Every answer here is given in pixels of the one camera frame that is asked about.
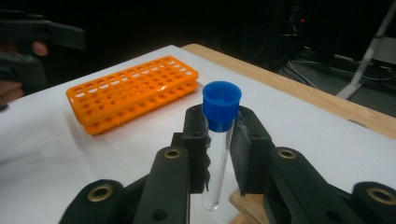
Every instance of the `orange test tube rack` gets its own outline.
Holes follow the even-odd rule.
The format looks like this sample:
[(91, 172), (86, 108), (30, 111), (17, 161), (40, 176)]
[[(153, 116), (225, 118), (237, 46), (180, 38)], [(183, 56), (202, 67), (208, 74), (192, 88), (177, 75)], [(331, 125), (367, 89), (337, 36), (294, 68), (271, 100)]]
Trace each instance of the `orange test tube rack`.
[(198, 73), (172, 56), (100, 77), (67, 90), (78, 122), (99, 134), (197, 88)]

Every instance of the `blue cap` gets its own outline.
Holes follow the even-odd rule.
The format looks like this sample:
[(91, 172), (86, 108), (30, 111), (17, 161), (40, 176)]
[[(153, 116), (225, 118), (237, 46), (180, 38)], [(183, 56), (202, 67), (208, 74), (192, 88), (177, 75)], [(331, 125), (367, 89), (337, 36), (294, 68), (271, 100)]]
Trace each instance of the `blue cap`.
[(209, 130), (227, 132), (238, 114), (241, 90), (233, 83), (214, 81), (204, 86), (203, 95), (203, 112)]

